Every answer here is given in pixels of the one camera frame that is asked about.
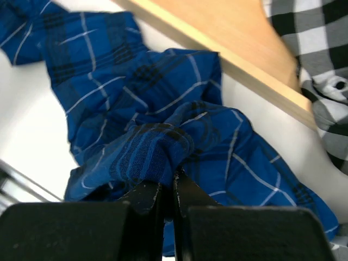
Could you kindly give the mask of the blue plaid shirt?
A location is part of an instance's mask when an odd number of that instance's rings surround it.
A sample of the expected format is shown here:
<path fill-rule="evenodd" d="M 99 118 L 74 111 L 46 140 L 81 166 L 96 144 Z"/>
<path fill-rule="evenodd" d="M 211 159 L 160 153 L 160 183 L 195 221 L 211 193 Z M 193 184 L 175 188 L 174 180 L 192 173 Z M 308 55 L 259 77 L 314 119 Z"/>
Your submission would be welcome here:
<path fill-rule="evenodd" d="M 51 1 L 1 1 L 1 49 L 13 65 L 43 61 L 65 112 L 78 166 L 60 203 L 115 202 L 142 182 L 160 184 L 161 257 L 175 257 L 181 167 L 224 207 L 310 211 L 334 255 L 335 214 L 242 112 L 222 104 L 216 52 L 156 52 L 128 11 L 67 11 Z"/>

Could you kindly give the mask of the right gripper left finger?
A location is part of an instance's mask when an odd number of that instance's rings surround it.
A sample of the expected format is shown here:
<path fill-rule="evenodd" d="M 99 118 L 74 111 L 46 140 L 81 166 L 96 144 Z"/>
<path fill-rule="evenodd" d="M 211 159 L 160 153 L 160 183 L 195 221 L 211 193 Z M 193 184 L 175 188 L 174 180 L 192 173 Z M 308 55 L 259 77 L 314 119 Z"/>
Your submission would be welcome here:
<path fill-rule="evenodd" d="M 20 203 L 1 215 L 1 260 L 160 260 L 160 184 L 115 202 Z"/>

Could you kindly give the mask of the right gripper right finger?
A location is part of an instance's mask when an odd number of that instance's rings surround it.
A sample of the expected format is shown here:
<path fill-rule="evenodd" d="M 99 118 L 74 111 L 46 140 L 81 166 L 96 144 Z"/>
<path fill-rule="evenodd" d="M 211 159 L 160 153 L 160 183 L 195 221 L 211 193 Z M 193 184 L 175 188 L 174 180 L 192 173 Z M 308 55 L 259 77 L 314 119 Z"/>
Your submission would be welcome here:
<path fill-rule="evenodd" d="M 176 260 L 335 259 L 320 222 L 304 208 L 224 207 L 181 167 L 173 199 Z"/>

